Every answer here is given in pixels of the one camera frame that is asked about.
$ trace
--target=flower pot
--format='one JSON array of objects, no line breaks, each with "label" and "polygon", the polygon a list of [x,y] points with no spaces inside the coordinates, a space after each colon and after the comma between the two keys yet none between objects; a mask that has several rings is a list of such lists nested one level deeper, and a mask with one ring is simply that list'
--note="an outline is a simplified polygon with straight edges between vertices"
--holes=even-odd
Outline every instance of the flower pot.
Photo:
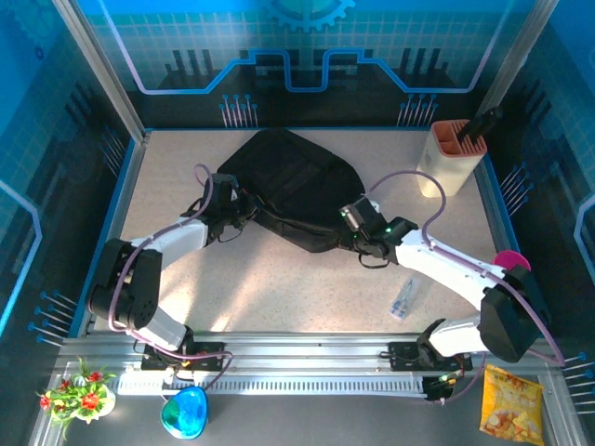
[{"label": "flower pot", "polygon": [[97,412],[95,416],[93,416],[93,418],[83,417],[79,414],[76,415],[76,418],[78,418],[79,420],[84,420],[89,424],[92,420],[99,420],[102,416],[105,416],[112,412],[113,408],[115,407],[115,393],[113,393],[105,385],[103,385],[103,388],[105,388],[105,393],[107,394],[108,398],[108,401],[103,405],[103,408],[101,408],[101,410]]}]

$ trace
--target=blue bowl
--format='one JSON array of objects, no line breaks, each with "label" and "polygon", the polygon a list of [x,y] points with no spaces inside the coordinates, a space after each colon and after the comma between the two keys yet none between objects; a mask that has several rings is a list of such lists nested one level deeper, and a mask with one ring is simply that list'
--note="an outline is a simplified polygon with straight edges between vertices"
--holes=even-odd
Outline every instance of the blue bowl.
[{"label": "blue bowl", "polygon": [[207,422],[208,398],[200,387],[184,388],[161,411],[161,423],[177,439],[196,439]]}]

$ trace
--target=pink object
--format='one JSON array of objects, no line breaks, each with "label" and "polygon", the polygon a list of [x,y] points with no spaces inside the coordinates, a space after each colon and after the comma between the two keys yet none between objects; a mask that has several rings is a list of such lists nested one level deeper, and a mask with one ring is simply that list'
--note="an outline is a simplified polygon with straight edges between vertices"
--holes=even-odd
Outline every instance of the pink object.
[{"label": "pink object", "polygon": [[505,269],[512,269],[517,265],[521,265],[522,267],[531,270],[529,260],[524,258],[521,253],[517,253],[510,249],[499,252],[496,257],[494,257],[494,260],[492,260],[492,264]]}]

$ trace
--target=yellow chip bag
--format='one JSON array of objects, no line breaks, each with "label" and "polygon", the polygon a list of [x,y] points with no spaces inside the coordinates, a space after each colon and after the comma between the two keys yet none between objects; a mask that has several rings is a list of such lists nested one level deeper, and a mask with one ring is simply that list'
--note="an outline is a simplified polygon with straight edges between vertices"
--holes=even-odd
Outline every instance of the yellow chip bag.
[{"label": "yellow chip bag", "polygon": [[494,365],[485,368],[480,430],[499,439],[543,446],[541,393],[543,387],[517,378]]}]

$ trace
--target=black bracket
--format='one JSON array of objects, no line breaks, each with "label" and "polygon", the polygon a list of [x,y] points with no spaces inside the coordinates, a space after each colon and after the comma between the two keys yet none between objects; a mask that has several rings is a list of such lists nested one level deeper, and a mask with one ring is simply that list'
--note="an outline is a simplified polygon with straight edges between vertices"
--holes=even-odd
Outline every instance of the black bracket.
[{"label": "black bracket", "polygon": [[389,351],[380,353],[380,358],[390,361],[391,372],[456,372],[463,368],[473,369],[473,362],[469,355],[458,355],[453,358],[438,360],[433,367],[422,363],[419,357],[417,342],[390,342]]},{"label": "black bracket", "polygon": [[[223,351],[225,344],[222,342],[195,342],[192,345],[193,352],[187,354],[216,353]],[[170,365],[179,366],[180,370],[200,371],[200,372],[220,372],[223,368],[223,357],[209,358],[207,360],[192,361],[187,366],[179,365],[180,361],[172,360],[171,357],[162,355],[150,346],[145,346],[142,355],[141,370],[165,370]]]}]

